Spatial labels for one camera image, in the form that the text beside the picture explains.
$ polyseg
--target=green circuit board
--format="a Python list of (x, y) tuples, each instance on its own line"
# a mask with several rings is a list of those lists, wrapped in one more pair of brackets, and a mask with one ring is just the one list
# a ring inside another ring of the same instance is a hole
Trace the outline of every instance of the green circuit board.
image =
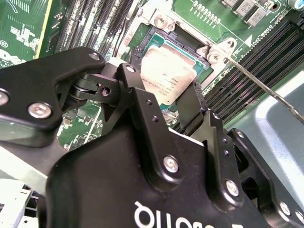
[[(0, 0), (0, 68), (53, 54), (66, 20), (66, 12), (71, 9), (70, 2)], [(265, 4), (259, 6), (264, 9), (266, 15), (255, 27), (245, 23), (234, 13), (235, 9), (219, 0), (173, 0), (171, 12), (214, 43), (234, 38), (237, 46), (232, 58), (239, 61), (290, 10), (285, 0), (263, 2)], [(122, 59), (129, 60), (130, 50), (142, 43), (151, 27), (145, 24), (138, 27)], [(112, 45), (105, 56), (106, 59), (110, 58), (113, 48)], [(232, 66), (226, 65), (222, 73), (205, 88), (204, 94), (207, 94), (231, 68)], [(200, 73), (199, 81), (203, 82), (211, 72), (212, 68), (209, 68)], [(102, 123), (103, 114), (99, 104), (89, 101), (77, 110), (76, 115), (70, 112), (64, 115), (64, 121), (58, 131), (59, 143), (67, 151), (71, 151), (99, 137)]]
[(100, 104), (88, 101), (81, 108), (64, 114), (57, 133), (59, 144), (71, 151), (101, 136), (102, 127), (103, 113)]
[(52, 0), (0, 0), (0, 68), (39, 55)]
[[(272, 6), (270, 8), (269, 6), (267, 3), (260, 6), (264, 9), (266, 15), (255, 27), (247, 24), (240, 16), (233, 13), (230, 7), (225, 6), (218, 0), (174, 0), (171, 10), (214, 43), (219, 43), (229, 37), (234, 38), (237, 45), (231, 57), (239, 61), (291, 9), (285, 0), (273, 1)], [(130, 50), (142, 43), (150, 28), (151, 25), (147, 26), (145, 24), (138, 27), (122, 59), (129, 59)], [(203, 94), (207, 94), (232, 67), (232, 65), (227, 64), (222, 73), (204, 89)], [(212, 69), (203, 72), (199, 81), (203, 82), (211, 72)]]

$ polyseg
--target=black bracket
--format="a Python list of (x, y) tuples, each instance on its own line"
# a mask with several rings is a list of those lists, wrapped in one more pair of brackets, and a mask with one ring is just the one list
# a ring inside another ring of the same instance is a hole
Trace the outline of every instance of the black bracket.
[[(53, 142), (73, 82), (85, 74), (101, 72), (104, 66), (99, 54), (78, 47), (2, 69), (0, 89), (9, 101), (0, 106), (0, 141), (31, 147)], [(49, 106), (51, 116), (45, 119), (31, 116), (28, 108), (34, 103)]]

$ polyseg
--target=component chip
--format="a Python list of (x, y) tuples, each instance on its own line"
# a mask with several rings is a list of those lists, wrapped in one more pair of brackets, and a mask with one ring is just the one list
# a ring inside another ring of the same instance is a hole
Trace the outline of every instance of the component chip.
[(245, 16), (255, 5), (255, 1), (253, 0), (245, 0), (240, 6), (236, 9), (236, 13), (240, 16)]
[(251, 26), (256, 26), (264, 16), (266, 16), (267, 12), (263, 10), (262, 8), (258, 8), (250, 18), (248, 18), (247, 23)]
[(198, 59), (154, 34), (144, 51), (141, 77), (159, 105), (171, 105), (204, 68)]
[(238, 0), (224, 0), (223, 3), (233, 7)]

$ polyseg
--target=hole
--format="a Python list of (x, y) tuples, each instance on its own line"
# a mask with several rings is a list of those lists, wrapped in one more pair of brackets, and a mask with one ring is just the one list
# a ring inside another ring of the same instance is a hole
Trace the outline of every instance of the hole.
[(136, 70), (134, 69), (134, 67), (133, 67), (133, 66), (130, 66), (130, 65), (127, 65), (126, 68), (127, 68), (128, 71), (130, 71), (130, 72), (132, 72), (132, 73), (134, 73), (134, 72), (136, 71)]
[(152, 120), (154, 121), (154, 122), (158, 122), (158, 118), (157, 118), (157, 116), (154, 116), (153, 118), (152, 118)]
[(276, 12), (278, 9), (279, 9), (279, 5), (278, 5), (278, 4), (274, 4), (274, 5), (270, 8), (270, 11)]
[(229, 156), (230, 156), (229, 151), (224, 151), (224, 154), (225, 154), (227, 157), (229, 157)]
[(102, 88), (100, 93), (102, 94), (102, 96), (109, 96), (111, 90), (108, 87)]
[(248, 198), (257, 207), (257, 196), (258, 196), (258, 186), (255, 180), (251, 177), (246, 178), (242, 181), (242, 189), (248, 196)]
[(57, 99), (60, 101), (62, 94), (57, 94)]
[(229, 41), (228, 44), (229, 44), (229, 47), (230, 47), (230, 48), (233, 48), (233, 47), (234, 47), (234, 42), (233, 42), (233, 41)]

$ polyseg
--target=gray metal panel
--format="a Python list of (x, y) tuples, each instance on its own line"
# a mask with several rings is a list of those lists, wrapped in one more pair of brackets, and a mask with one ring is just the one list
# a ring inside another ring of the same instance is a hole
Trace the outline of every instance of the gray metal panel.
[[(304, 70), (277, 92), (304, 114)], [(274, 98), (268, 97), (231, 128), (238, 128), (248, 136), (304, 209), (304, 125)]]

